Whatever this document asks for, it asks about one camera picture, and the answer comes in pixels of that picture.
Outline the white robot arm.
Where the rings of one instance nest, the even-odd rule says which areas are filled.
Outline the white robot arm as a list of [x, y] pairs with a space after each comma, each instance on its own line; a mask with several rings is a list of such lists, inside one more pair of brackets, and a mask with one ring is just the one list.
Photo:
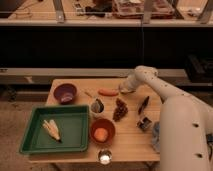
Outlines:
[[142, 84], [163, 100], [160, 110], [160, 171], [211, 171], [206, 135], [213, 133], [213, 107], [160, 79], [158, 70], [137, 66], [119, 85], [134, 92]]

